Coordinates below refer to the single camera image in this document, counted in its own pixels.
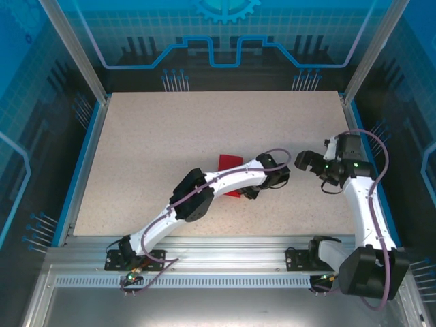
work surface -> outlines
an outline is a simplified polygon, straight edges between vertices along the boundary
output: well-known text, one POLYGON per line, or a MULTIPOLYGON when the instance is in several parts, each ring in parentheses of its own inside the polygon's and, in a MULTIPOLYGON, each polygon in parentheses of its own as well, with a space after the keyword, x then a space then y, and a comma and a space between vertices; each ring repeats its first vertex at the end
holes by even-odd
POLYGON ((74 235, 137 232, 191 169, 214 172, 220 154, 246 162, 277 147, 293 156, 288 185, 257 200, 222 196, 172 235, 353 234, 344 195, 322 193, 321 180, 293 164, 303 150, 324 153, 324 139, 346 129, 336 92, 114 93, 74 235))

blue enclosure wall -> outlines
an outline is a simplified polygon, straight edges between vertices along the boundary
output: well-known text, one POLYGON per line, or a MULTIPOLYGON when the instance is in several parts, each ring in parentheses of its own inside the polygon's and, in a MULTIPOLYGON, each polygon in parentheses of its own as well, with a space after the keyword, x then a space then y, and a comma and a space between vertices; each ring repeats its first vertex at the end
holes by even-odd
POLYGON ((107 92, 180 91, 180 69, 190 91, 343 91, 390 0, 60 4, 107 92))
MULTIPOLYGON (((388 146, 390 168, 383 185, 402 244, 412 259, 430 257, 432 264, 436 260, 435 12, 434 1, 410 1, 356 96, 364 127, 374 129, 388 146)), ((372 145, 381 168, 383 153, 372 145)), ((430 279, 426 273, 431 270, 421 270, 419 275, 424 276, 418 281, 430 279)), ((423 291, 428 293, 435 289, 423 291)))
POLYGON ((0 47, 0 324, 17 326, 95 98, 38 1, 0 1, 0 47))

red block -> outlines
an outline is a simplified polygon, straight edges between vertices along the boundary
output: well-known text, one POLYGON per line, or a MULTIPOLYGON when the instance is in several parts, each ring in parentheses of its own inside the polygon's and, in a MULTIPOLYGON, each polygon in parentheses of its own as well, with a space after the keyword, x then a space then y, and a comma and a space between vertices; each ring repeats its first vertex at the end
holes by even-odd
MULTIPOLYGON (((218 171, 234 168, 243 164, 243 158, 237 155, 219 155, 218 171)), ((237 191, 231 191, 225 194, 226 196, 234 196, 240 198, 237 191)))

speckled tabletop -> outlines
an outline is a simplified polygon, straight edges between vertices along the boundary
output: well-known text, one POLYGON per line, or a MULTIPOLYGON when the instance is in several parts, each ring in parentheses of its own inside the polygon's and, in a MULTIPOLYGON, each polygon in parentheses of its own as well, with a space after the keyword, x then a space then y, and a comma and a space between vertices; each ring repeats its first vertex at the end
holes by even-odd
MULTIPOLYGON (((324 153, 324 139, 346 129, 336 92, 113 93, 74 235, 137 232, 188 171, 216 171, 219 154, 249 161, 284 147, 295 159, 303 150, 324 153)), ((353 234, 345 197, 322 193, 314 174, 290 169, 284 188, 257 200, 222 196, 172 235, 353 234)))

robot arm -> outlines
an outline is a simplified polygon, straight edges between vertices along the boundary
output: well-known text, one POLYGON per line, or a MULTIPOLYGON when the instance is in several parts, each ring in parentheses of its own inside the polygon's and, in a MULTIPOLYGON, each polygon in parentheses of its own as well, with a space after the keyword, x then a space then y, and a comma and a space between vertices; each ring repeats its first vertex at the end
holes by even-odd
POLYGON ((256 199, 263 189, 285 183, 290 170, 286 163, 277 164, 264 153, 245 165, 220 172, 203 173, 193 169, 174 189, 164 210, 150 224, 119 242, 125 262, 135 266, 144 250, 148 253, 165 236, 186 223, 202 218, 212 201, 230 191, 238 190, 249 199, 256 199))
MULTIPOLYGON (((344 294, 382 298, 386 269, 384 254, 369 209, 369 190, 376 177, 371 163, 362 158, 360 136, 341 134, 324 143, 325 155, 312 151, 298 154, 295 166, 314 172, 324 183, 343 189, 354 212, 356 246, 352 253, 346 251, 339 240, 316 236, 309 244, 314 260, 321 260, 339 274, 339 287, 344 294)), ((388 299, 392 300, 409 268, 404 252, 397 251, 390 237, 379 202, 377 190, 371 195, 375 220, 381 230, 390 262, 390 286, 388 299)))

